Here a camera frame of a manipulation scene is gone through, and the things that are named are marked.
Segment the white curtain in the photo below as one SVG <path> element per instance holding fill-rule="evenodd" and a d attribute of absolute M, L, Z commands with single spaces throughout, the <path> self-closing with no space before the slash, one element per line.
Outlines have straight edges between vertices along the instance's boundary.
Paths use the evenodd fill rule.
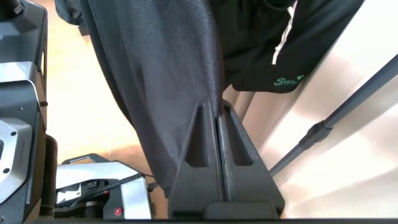
<path fill-rule="evenodd" d="M 269 169 L 398 53 L 397 8 L 396 0 L 366 0 L 294 92 L 224 92 Z M 286 217 L 398 217 L 398 78 L 274 180 Z"/>

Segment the drawstring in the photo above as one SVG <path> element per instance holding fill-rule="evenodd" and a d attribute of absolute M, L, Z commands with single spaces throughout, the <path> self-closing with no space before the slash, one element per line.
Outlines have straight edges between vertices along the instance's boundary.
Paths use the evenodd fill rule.
<path fill-rule="evenodd" d="M 297 5 L 297 1 L 295 1 L 292 6 L 289 6 L 287 8 L 287 11 L 289 12 L 289 15 L 290 15 L 290 19 L 289 19 L 289 22 L 287 23 L 287 27 L 286 27 L 284 33 L 282 34 L 282 37 L 280 38 L 280 43 L 278 44 L 278 46 L 275 47 L 274 56 L 272 57 L 273 65 L 276 65 L 276 59 L 278 58 L 279 52 L 280 52 L 280 50 L 282 50 L 282 47 L 284 46 L 284 44 L 286 42 L 287 35 L 289 34 L 290 30 L 292 29 L 292 23 L 293 23 L 294 11 L 296 10 L 296 5 Z"/>

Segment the black cylinder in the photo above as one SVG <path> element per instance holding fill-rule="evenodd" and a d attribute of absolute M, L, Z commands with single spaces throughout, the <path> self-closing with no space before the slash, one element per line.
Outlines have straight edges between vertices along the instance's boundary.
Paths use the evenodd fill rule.
<path fill-rule="evenodd" d="M 0 21 L 7 21 L 17 17 L 23 10 L 19 0 L 0 1 Z"/>
<path fill-rule="evenodd" d="M 57 178 L 57 141 L 47 135 L 45 139 L 45 159 L 44 159 L 44 178 L 42 188 L 42 204 L 40 216 L 53 217 L 55 206 L 55 181 Z"/>

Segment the black coiled cable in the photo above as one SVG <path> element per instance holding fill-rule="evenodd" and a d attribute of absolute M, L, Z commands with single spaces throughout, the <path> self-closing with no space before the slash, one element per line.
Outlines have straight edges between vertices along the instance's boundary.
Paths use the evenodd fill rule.
<path fill-rule="evenodd" d="M 125 184 L 127 182 L 136 180 L 136 179 L 141 178 L 141 177 L 144 177 L 144 175 L 141 174 L 141 173 L 134 174 L 134 175 L 132 175 L 130 177 L 126 177 L 126 178 L 123 178 L 121 180 L 118 180 L 118 181 L 116 181 L 113 184 L 108 184 L 107 186 L 105 186 L 103 188 L 94 189 L 94 190 L 88 191 L 88 192 L 84 193 L 83 195 L 81 195 L 80 197 L 78 197 L 76 199 L 76 201 L 71 205 L 71 207 L 75 206 L 77 203 L 83 201 L 84 199 L 88 199 L 88 198 L 90 198 L 90 197 L 92 197 L 94 195 L 103 193 L 103 192 L 105 192 L 107 190 L 115 189 L 116 187 L 119 187 L 122 184 Z"/>

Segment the orange floor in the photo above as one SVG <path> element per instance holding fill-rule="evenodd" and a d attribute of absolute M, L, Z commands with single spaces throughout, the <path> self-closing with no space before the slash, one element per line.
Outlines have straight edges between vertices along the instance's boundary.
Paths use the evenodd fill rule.
<path fill-rule="evenodd" d="M 58 141 L 58 162 L 95 152 L 150 173 L 136 132 L 105 82 L 90 38 L 57 16 L 54 0 L 33 2 L 49 14 L 47 133 Z M 158 187 L 150 197 L 155 217 L 166 218 L 163 191 Z"/>

